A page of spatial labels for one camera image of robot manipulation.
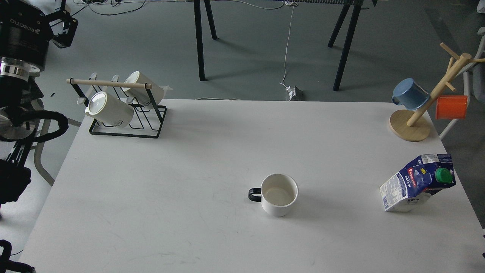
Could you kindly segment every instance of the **white table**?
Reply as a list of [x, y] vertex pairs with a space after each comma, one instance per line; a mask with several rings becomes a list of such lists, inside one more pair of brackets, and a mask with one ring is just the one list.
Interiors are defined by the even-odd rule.
[[[158, 139], [92, 136], [86, 118], [20, 261], [57, 272], [483, 272], [461, 183], [409, 213], [379, 187], [420, 154], [392, 103], [164, 100]], [[275, 172], [299, 184], [282, 218], [247, 198]]]

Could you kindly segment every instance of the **wooden mug tree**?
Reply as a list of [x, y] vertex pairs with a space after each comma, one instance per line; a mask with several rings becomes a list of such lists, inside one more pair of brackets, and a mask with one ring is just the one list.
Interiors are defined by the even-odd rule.
[[453, 92], [456, 89], [450, 84], [455, 79], [460, 70], [469, 63], [485, 62], [485, 59], [472, 59], [468, 53], [463, 53], [458, 56], [444, 43], [440, 46], [446, 50], [452, 57], [448, 63], [446, 73], [441, 78], [441, 81], [431, 91], [430, 99], [416, 111], [398, 110], [394, 112], [389, 119], [389, 126], [391, 130], [400, 138], [407, 141], [421, 141], [428, 137], [431, 125], [422, 117], [424, 112], [435, 102], [436, 99], [443, 93], [446, 88]]

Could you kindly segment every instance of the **black table leg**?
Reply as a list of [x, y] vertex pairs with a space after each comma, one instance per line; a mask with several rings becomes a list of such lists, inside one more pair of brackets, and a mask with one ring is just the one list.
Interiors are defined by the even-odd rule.
[[197, 59], [199, 61], [199, 80], [206, 81], [204, 74], [204, 48], [202, 47], [202, 23], [200, 19], [200, 0], [194, 0], [195, 38], [197, 39]]
[[207, 19], [209, 19], [210, 34], [213, 40], [217, 40], [217, 34], [215, 33], [214, 17], [212, 17], [212, 8], [210, 7], [210, 0], [204, 0], [206, 6]]
[[337, 35], [339, 34], [340, 28], [342, 27], [343, 21], [345, 19], [345, 16], [347, 15], [347, 12], [349, 11], [350, 5], [344, 5], [342, 8], [342, 11], [340, 12], [339, 19], [337, 20], [337, 23], [335, 24], [334, 31], [332, 32], [332, 36], [330, 37], [330, 41], [328, 42], [328, 47], [332, 47], [333, 43], [335, 42], [335, 39], [337, 39]]
[[357, 20], [359, 19], [359, 13], [362, 6], [355, 5], [352, 11], [352, 17], [350, 18], [349, 30], [345, 37], [345, 43], [343, 45], [342, 56], [340, 57], [339, 68], [337, 69], [337, 76], [335, 77], [334, 91], [338, 91], [340, 88], [340, 82], [342, 81], [343, 70], [345, 69], [345, 63], [349, 55], [350, 45], [352, 44], [352, 38], [356, 30]]

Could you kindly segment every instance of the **white ceramic mug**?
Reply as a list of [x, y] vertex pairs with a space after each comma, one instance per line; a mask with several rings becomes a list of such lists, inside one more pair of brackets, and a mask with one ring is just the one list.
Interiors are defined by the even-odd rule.
[[108, 125], [123, 128], [133, 119], [134, 110], [118, 98], [99, 92], [91, 98], [84, 113]]
[[260, 188], [249, 190], [248, 198], [261, 202], [263, 209], [270, 215], [281, 217], [291, 210], [298, 197], [298, 185], [289, 175], [273, 173], [261, 183]]
[[[125, 83], [129, 84], [152, 84], [152, 88], [150, 91], [152, 92], [153, 98], [155, 99], [155, 103], [159, 104], [163, 97], [165, 96], [165, 90], [162, 89], [160, 86], [156, 85], [153, 81], [143, 75], [140, 71], [133, 72], [128, 78], [125, 80]], [[128, 94], [130, 97], [136, 98], [139, 104], [143, 105], [143, 107], [147, 109], [153, 109], [152, 102], [148, 93], [144, 88], [128, 88], [123, 87], [123, 91]]]

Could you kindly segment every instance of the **wooden dowel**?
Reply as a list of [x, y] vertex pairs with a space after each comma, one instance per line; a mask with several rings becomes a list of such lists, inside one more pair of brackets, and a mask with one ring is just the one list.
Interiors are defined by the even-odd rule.
[[[127, 87], [127, 88], [142, 88], [145, 89], [145, 84], [127, 84], [127, 83], [117, 83], [110, 81], [90, 81], [90, 80], [76, 80], [67, 79], [66, 82], [72, 85], [97, 85], [97, 86], [113, 86], [113, 87]], [[146, 87], [151, 89], [152, 84], [147, 84]]]
[[456, 88], [454, 88], [452, 84], [450, 83], [445, 83], [445, 84], [451, 91], [456, 92]]
[[414, 114], [406, 122], [406, 125], [412, 127], [420, 119], [424, 112], [426, 112], [426, 110], [428, 110], [428, 108], [435, 102], [435, 100], [441, 95], [441, 93], [443, 93], [446, 88], [446, 83], [451, 82], [456, 77], [458, 72], [460, 72], [460, 70], [470, 62], [470, 60], [470, 54], [461, 54], [458, 60], [452, 65], [450, 70], [446, 72], [443, 78], [441, 78], [441, 81], [439, 81], [433, 91], [431, 91], [430, 99], [428, 99], [428, 101], [423, 106], [421, 106], [414, 112]]
[[445, 43], [441, 43], [439, 44], [439, 46], [441, 46], [444, 50], [446, 50], [446, 52], [448, 52], [453, 58], [457, 60], [460, 58], [460, 56], [458, 56], [458, 54], [456, 54], [451, 48], [445, 45]]
[[448, 67], [446, 68], [446, 72], [450, 71], [450, 68], [452, 68], [453, 65], [453, 57], [450, 58], [450, 62], [448, 63]]

